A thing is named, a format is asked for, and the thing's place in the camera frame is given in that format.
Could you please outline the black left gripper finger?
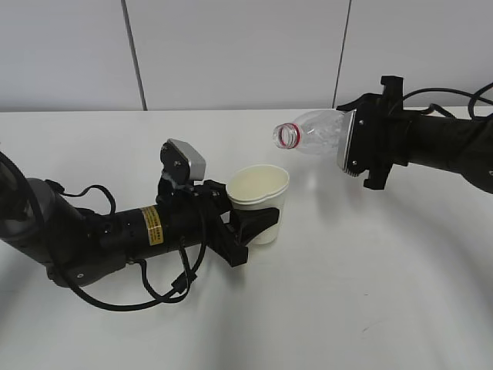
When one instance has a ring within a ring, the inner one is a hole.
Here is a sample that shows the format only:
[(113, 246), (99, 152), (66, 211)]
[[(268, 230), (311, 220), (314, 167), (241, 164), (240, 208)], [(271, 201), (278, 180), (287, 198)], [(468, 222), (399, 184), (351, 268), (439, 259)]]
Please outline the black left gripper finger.
[(272, 243), (279, 234), (280, 210), (268, 207), (258, 210), (232, 210), (230, 224), (241, 245)]

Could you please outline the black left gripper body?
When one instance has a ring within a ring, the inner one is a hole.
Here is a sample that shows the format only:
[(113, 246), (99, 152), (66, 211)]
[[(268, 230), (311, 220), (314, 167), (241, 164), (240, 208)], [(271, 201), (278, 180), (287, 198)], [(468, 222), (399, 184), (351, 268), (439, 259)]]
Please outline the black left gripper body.
[(169, 251), (180, 244), (185, 247), (205, 244), (231, 267), (247, 262), (247, 247), (237, 242), (236, 231), (222, 219), (233, 209), (224, 183), (206, 180), (197, 185), (179, 185), (169, 174), (163, 173), (156, 208)]

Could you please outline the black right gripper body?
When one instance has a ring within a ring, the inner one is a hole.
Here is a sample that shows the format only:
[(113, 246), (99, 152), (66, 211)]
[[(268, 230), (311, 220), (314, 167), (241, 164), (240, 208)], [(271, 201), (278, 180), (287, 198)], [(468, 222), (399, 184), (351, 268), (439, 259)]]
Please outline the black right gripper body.
[(371, 190), (385, 188), (396, 162), (395, 143), (402, 120), (399, 114), (403, 111), (403, 84), (402, 77), (382, 76), (382, 93), (365, 93), (350, 103), (337, 106), (341, 112), (357, 110), (349, 160), (357, 176), (367, 172), (363, 186)]

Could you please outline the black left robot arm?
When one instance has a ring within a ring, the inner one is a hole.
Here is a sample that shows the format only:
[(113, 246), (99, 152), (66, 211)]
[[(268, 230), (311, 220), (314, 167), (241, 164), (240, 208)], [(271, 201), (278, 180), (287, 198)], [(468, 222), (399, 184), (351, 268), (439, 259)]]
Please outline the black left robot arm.
[(58, 286), (92, 284), (128, 263), (204, 244), (228, 265), (247, 262), (248, 244), (280, 219), (265, 206), (237, 210), (223, 183), (192, 160), (163, 153), (156, 203), (106, 215), (69, 203), (51, 180), (24, 178), (1, 160), (1, 239), (43, 265)]

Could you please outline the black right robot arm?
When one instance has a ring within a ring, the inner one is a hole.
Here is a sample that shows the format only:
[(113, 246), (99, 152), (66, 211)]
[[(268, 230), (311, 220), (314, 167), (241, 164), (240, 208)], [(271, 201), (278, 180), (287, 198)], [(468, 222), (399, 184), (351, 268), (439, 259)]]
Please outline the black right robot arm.
[(383, 190), (394, 165), (410, 163), (457, 173), (471, 185), (492, 192), (492, 116), (479, 116), (479, 101), (491, 104), (483, 86), (473, 93), (451, 89), (467, 97), (467, 119), (459, 119), (442, 106), (405, 109), (404, 101), (427, 92), (404, 92), (400, 76), (382, 76), (382, 93), (365, 93), (339, 105), (344, 114), (339, 136), (337, 164), (348, 175), (367, 172), (364, 187)]

